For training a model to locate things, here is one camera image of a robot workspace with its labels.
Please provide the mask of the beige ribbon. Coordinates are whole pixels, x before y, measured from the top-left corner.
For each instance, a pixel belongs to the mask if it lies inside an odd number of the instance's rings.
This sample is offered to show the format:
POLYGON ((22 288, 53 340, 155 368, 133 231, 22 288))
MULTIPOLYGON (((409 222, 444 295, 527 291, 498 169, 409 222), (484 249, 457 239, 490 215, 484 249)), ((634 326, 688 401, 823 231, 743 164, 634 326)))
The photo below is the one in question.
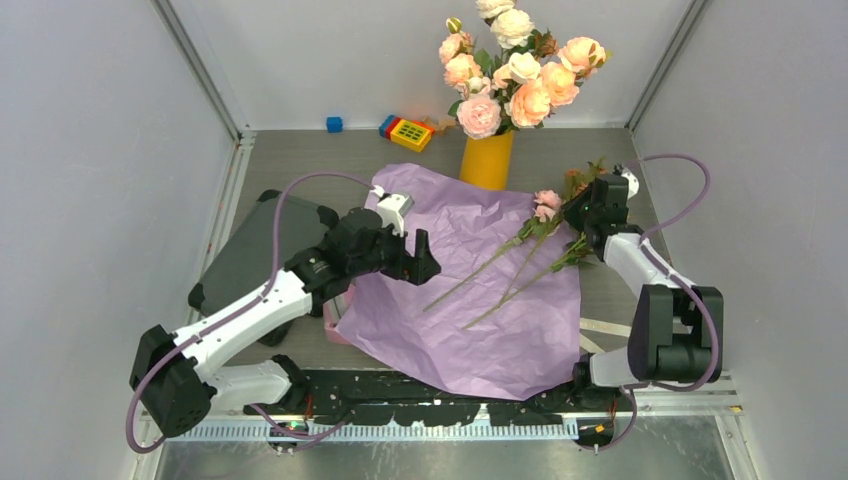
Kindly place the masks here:
POLYGON ((579 345, 582 350, 587 353, 597 354, 597 353, 605 353, 606 349, 598 345, 596 342, 591 340, 589 337, 585 335, 585 332, 595 332, 599 334, 616 336, 624 339, 628 339, 631 333, 631 327, 627 325, 605 322, 596 319, 589 319, 585 317, 580 318, 580 335, 579 335, 579 345))

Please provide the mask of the peach rose stem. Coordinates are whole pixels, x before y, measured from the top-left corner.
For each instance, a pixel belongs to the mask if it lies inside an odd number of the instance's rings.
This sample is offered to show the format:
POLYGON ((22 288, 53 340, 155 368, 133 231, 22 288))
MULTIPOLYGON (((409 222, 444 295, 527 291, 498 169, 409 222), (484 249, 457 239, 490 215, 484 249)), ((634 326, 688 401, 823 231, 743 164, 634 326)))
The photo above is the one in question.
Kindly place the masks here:
POLYGON ((518 128, 536 127, 549 115, 551 100, 540 78, 522 84, 509 103, 509 116, 518 128))
POLYGON ((590 37, 575 37, 541 68, 540 77, 553 108, 571 104, 580 86, 607 61, 605 48, 590 37))

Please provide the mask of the brown roses stem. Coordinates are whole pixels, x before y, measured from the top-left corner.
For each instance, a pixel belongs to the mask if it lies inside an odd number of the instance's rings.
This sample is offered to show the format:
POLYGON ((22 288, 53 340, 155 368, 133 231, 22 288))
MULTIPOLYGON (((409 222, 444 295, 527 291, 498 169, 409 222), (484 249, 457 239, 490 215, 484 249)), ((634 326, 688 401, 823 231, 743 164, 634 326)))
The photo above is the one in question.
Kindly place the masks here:
POLYGON ((605 158, 601 157, 597 161, 589 161, 587 167, 583 170, 578 168, 569 169, 565 173, 563 201, 571 201, 584 191, 596 177, 605 174, 607 169, 604 161, 605 158))

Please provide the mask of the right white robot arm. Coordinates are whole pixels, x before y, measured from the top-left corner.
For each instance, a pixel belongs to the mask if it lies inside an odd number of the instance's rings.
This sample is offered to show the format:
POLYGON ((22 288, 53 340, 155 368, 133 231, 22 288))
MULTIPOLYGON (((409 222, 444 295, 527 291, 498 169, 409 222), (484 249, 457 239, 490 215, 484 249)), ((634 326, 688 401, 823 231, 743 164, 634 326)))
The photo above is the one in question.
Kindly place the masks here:
POLYGON ((633 181, 602 174, 563 207, 568 224, 637 299, 626 345, 586 354, 574 366, 571 397, 584 410, 598 409, 613 389, 687 392, 721 374, 723 296, 679 274, 629 223, 633 181))

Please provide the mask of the cream rose stem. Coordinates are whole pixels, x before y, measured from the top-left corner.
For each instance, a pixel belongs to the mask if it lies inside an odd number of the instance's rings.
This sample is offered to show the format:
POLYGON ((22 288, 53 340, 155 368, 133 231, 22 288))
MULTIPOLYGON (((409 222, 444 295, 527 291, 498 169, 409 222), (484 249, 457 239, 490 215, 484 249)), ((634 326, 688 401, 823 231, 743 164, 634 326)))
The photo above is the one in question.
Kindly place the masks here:
POLYGON ((526 84, 538 79, 540 73, 541 64, 531 53, 513 53, 504 65, 494 71, 493 88, 505 89, 508 81, 526 84))

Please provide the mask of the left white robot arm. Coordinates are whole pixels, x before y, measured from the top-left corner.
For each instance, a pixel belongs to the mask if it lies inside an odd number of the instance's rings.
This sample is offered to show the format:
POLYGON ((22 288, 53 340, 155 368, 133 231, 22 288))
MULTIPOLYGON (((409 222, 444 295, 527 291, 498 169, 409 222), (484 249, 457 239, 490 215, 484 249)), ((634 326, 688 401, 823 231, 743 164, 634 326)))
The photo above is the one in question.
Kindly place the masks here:
POLYGON ((374 210, 355 208, 340 217, 322 207, 319 218, 328 227, 321 241, 295 253, 274 278, 205 320, 175 332, 156 325, 141 336, 129 380, 129 424, 139 406, 164 438, 188 432, 213 410, 272 404, 296 413, 307 389, 290 362, 277 356, 230 367, 228 361, 341 295, 359 276, 380 273, 419 286, 441 271, 424 229, 416 230, 409 250, 406 234, 374 210))

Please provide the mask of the pink roses stem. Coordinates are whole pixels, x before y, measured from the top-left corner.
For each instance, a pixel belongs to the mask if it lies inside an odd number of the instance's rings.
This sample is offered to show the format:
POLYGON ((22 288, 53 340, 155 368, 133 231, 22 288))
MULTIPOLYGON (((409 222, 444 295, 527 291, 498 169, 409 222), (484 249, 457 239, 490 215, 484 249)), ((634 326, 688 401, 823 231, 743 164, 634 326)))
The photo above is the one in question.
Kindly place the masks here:
POLYGON ((470 321, 466 325, 462 327, 463 330, 469 330, 472 327, 476 326, 478 323, 482 322, 484 319, 492 315, 498 309, 503 307, 506 303, 511 301, 514 297, 528 290, 531 286, 535 285, 544 277, 562 271, 567 267, 575 267, 581 262, 583 262, 584 258, 590 254, 590 246, 589 241, 587 239, 587 235, 585 233, 581 233, 578 235, 577 239, 571 243, 569 243, 564 253, 559 256, 554 262, 552 262, 549 266, 543 268, 534 276, 532 276, 529 280, 524 282, 518 287, 515 287, 515 281, 521 275, 521 272, 524 269, 524 266, 519 268, 518 274, 513 278, 511 283, 508 285, 506 290, 504 291, 500 300, 498 300, 494 306, 490 307, 483 314, 476 317, 474 320, 470 321))
POLYGON ((562 195, 556 193, 554 190, 541 190, 535 192, 533 203, 534 206, 532 216, 524 221, 524 223, 515 235, 509 238, 504 244, 499 246, 495 250, 495 253, 481 266, 477 267, 474 271, 472 271, 465 278, 455 284, 452 288, 450 288, 445 293, 433 300, 423 309, 423 311, 428 312, 429 310, 434 309, 440 302, 447 299, 452 294, 456 293, 461 287, 464 287, 466 284, 470 283, 485 269, 487 269, 492 263, 503 257, 507 252, 514 248, 522 246, 523 244, 527 243, 531 238, 534 238, 535 244, 531 249, 531 252, 525 257, 525 260, 519 267, 518 272, 512 277, 512 280, 505 288, 503 295, 498 301, 497 305, 500 306, 501 304, 505 303, 513 290, 513 286, 517 281, 518 276, 523 272, 529 261, 536 255, 536 252, 540 249, 544 242, 559 230, 559 227, 563 221, 561 208, 565 203, 565 199, 562 195))

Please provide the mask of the purple wrapping paper sheet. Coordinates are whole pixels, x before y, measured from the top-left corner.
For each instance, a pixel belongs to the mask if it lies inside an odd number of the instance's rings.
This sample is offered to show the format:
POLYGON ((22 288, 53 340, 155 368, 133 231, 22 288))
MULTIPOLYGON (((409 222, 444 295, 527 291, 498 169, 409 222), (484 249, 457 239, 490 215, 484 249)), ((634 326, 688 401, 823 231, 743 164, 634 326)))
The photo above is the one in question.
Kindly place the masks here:
POLYGON ((579 270, 549 266, 574 233, 564 227, 542 244, 506 249, 531 215, 531 194, 480 189, 412 163, 386 166, 373 181, 413 198, 408 229, 427 231, 442 270, 421 286, 359 277, 337 333, 454 394, 525 400, 568 382, 580 355, 579 270))

